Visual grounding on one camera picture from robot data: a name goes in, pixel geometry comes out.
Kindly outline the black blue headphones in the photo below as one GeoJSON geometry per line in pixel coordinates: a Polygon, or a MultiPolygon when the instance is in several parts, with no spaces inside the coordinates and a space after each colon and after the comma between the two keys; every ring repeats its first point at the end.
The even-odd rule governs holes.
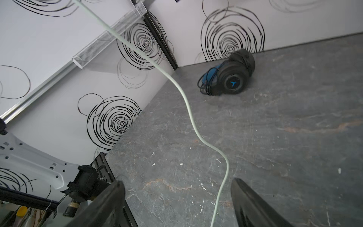
{"type": "Polygon", "coordinates": [[[255,71],[255,59],[245,49],[233,52],[221,64],[210,68],[197,82],[201,94],[236,95],[248,86],[255,71]]]}

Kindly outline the mint green headphones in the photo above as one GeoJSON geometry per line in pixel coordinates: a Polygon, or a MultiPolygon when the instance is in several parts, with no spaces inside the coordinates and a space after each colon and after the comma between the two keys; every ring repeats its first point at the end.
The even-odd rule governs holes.
{"type": "Polygon", "coordinates": [[[215,220],[216,220],[216,216],[217,216],[217,210],[218,210],[218,206],[219,206],[219,201],[220,201],[220,196],[223,192],[223,188],[225,186],[225,183],[228,179],[228,175],[229,175],[229,170],[230,170],[230,163],[228,160],[227,155],[221,151],[220,149],[218,149],[217,147],[213,146],[212,144],[208,143],[204,137],[199,133],[196,123],[194,121],[194,117],[192,114],[192,109],[189,103],[189,100],[185,94],[185,92],[183,91],[183,89],[181,88],[181,86],[177,83],[177,81],[170,75],[168,74],[165,70],[163,70],[154,60],[152,60],[150,57],[148,57],[146,54],[144,54],[140,49],[138,49],[136,46],[132,45],[130,42],[128,42],[126,39],[124,39],[123,37],[121,37],[121,35],[115,31],[114,29],[112,29],[107,23],[105,23],[99,16],[97,16],[89,7],[87,7],[84,3],[82,3],[81,1],[74,1],[74,3],[79,6],[81,9],[83,9],[86,13],[88,13],[92,18],[94,18],[95,20],[97,20],[97,22],[107,31],[109,32],[112,36],[114,36],[117,40],[119,40],[122,44],[124,44],[126,47],[130,48],[132,51],[136,52],[137,54],[139,54],[143,59],[145,59],[146,61],[150,62],[157,70],[159,70],[168,80],[170,80],[174,86],[178,89],[180,95],[182,96],[184,103],[186,105],[187,111],[188,111],[188,115],[191,121],[191,124],[193,126],[194,132],[197,135],[197,137],[199,138],[199,140],[205,144],[207,147],[209,147],[210,149],[214,150],[215,152],[217,152],[218,154],[220,154],[223,159],[225,160],[226,163],[226,172],[225,172],[225,176],[223,178],[223,181],[219,187],[217,196],[216,196],[216,202],[215,202],[215,207],[214,207],[214,211],[213,211],[213,216],[211,218],[211,223],[210,226],[213,227],[215,224],[215,220]]]}

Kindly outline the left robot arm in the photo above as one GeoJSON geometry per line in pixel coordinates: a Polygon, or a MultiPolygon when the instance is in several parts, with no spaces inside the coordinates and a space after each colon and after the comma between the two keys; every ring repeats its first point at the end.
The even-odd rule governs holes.
{"type": "Polygon", "coordinates": [[[30,177],[42,180],[72,201],[63,216],[73,218],[81,203],[94,200],[109,185],[99,175],[99,169],[57,159],[35,149],[6,130],[1,120],[1,200],[23,206],[56,212],[52,200],[22,192],[32,188],[30,177]]]}

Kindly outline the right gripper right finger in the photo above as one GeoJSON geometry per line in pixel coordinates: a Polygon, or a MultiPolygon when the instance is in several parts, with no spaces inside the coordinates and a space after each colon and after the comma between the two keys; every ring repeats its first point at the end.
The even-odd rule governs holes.
{"type": "Polygon", "coordinates": [[[292,226],[242,179],[232,180],[231,198],[239,227],[292,226]]]}

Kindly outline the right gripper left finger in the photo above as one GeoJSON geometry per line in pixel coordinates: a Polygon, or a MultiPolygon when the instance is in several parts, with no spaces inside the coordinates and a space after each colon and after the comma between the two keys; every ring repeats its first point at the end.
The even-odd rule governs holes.
{"type": "Polygon", "coordinates": [[[124,227],[125,186],[115,181],[107,187],[68,227],[124,227]]]}

